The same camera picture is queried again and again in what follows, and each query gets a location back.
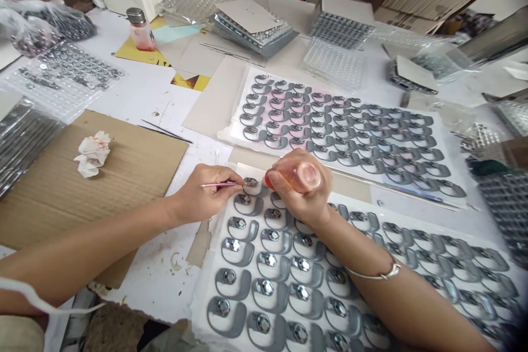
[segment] glue bottle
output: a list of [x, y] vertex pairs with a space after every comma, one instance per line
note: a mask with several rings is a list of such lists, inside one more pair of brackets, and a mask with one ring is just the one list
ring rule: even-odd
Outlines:
[[126, 10], [126, 15], [130, 21], [130, 35], [136, 48], [140, 51], [154, 51], [156, 49], [156, 39], [146, 20], [145, 14], [141, 8], [131, 7]]
[[321, 173], [311, 162], [292, 159], [275, 164], [264, 176], [264, 183], [272, 190], [275, 190], [268, 177], [271, 171], [280, 173], [298, 193], [310, 193], [321, 186]]

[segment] hand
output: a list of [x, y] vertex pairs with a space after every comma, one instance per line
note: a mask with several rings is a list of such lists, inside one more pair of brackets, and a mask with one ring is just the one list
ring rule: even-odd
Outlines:
[[[202, 184], [236, 182], [230, 187], [200, 187]], [[167, 197], [172, 227], [201, 222], [217, 214], [229, 198], [242, 192], [244, 180], [227, 167], [198, 164], [183, 187]]]
[[303, 221], [307, 226], [316, 231], [330, 220], [330, 207], [328, 196], [332, 191], [332, 172], [323, 166], [313, 155], [308, 154], [301, 148], [286, 154], [275, 165], [291, 160], [302, 160], [314, 164], [321, 173], [321, 186], [313, 192], [301, 194], [295, 191], [288, 181], [279, 172], [269, 172], [268, 177], [275, 190], [279, 193], [288, 210]]

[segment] bangle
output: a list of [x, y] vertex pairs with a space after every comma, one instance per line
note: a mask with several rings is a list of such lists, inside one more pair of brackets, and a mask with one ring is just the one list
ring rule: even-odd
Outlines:
[[389, 252], [387, 250], [387, 253], [389, 253], [390, 256], [392, 257], [393, 262], [392, 262], [392, 268], [386, 274], [382, 274], [381, 273], [377, 277], [371, 277], [371, 276], [368, 276], [368, 275], [362, 275], [362, 274], [359, 274], [357, 272], [354, 272], [354, 271], [352, 271], [351, 269], [349, 269], [347, 267], [345, 267], [345, 268], [352, 275], [356, 275], [357, 277], [360, 277], [360, 278], [363, 278], [363, 279], [370, 279], [371, 281], [387, 281], [387, 280], [391, 279], [392, 277], [395, 277], [396, 275], [398, 275], [398, 272], [400, 271], [400, 268], [402, 267], [401, 265], [399, 265], [396, 262], [396, 258], [394, 258], [394, 256], [392, 255], [391, 252]]

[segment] crumpled tissue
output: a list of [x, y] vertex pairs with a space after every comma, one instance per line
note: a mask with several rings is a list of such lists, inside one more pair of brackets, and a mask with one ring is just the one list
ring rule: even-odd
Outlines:
[[77, 171], [84, 178], [95, 176], [99, 168], [105, 164], [106, 157], [110, 154], [108, 144], [110, 136], [99, 131], [95, 136], [85, 138], [79, 146], [79, 154], [73, 160], [79, 161]]

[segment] table surface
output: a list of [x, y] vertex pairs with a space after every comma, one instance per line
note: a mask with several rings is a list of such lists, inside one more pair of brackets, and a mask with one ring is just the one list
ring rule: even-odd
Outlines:
[[[294, 0], [273, 1], [288, 3]], [[89, 15], [97, 25], [98, 34], [80, 44], [128, 73], [123, 81], [90, 104], [89, 109], [131, 124], [140, 124], [140, 119], [146, 119], [194, 142], [189, 145], [167, 195], [175, 193], [185, 183], [196, 164], [214, 164], [216, 152], [219, 153], [218, 163], [227, 164], [232, 147], [182, 127], [183, 120], [200, 92], [171, 85], [175, 74], [172, 68], [112, 56], [112, 53], [128, 38], [129, 22], [122, 16], [98, 9], [93, 10]], [[303, 56], [303, 53], [298, 54], [298, 64]], [[386, 79], [385, 67], [388, 56], [380, 45], [367, 46], [365, 56], [368, 57], [362, 81], [365, 89], [360, 96], [383, 106], [398, 106], [403, 91], [395, 88]], [[8, 70], [26, 61], [20, 59]], [[468, 89], [462, 90], [456, 84], [442, 92], [443, 99], [459, 103], [466, 101], [475, 104], [480, 100], [480, 94]], [[481, 122], [503, 128], [486, 107], [479, 108], [477, 114]], [[409, 196], [365, 185], [365, 188], [372, 190], [372, 203], [504, 247], [498, 229], [459, 154], [459, 139], [447, 133], [445, 138], [448, 139], [446, 143], [455, 156], [453, 160], [459, 167], [458, 170], [461, 174], [467, 175], [466, 186], [470, 208], [452, 212]], [[180, 319], [189, 318], [189, 306], [200, 269], [188, 264], [185, 258], [198, 227], [199, 224], [188, 224], [161, 234], [141, 246], [122, 286], [116, 290], [95, 287], [100, 297], [107, 301], [125, 304], [131, 309], [140, 310], [154, 319], [167, 323], [176, 323]]]

